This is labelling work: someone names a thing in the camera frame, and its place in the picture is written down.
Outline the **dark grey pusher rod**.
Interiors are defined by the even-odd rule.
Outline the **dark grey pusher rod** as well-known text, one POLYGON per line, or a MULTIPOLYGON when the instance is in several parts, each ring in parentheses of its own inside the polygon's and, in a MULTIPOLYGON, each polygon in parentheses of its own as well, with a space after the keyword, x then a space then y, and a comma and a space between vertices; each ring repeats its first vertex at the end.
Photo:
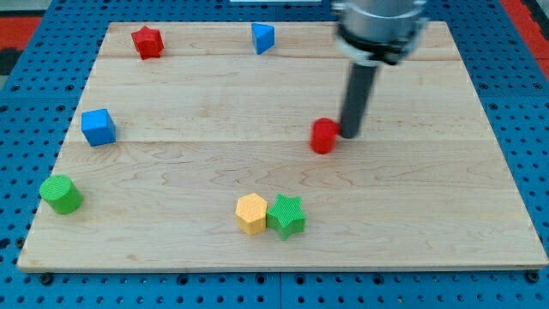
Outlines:
POLYGON ((359 134, 376 74, 377 66, 352 64, 340 112, 341 137, 352 139, 359 134))

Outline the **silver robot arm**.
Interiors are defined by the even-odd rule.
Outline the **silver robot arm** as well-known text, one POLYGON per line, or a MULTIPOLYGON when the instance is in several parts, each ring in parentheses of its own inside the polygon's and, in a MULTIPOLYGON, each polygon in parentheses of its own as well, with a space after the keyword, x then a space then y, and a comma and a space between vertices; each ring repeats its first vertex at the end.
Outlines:
POLYGON ((419 45, 427 19, 425 0, 340 0, 335 39, 351 60, 340 111, 340 136, 355 138, 362 124, 377 68, 397 65, 419 45))

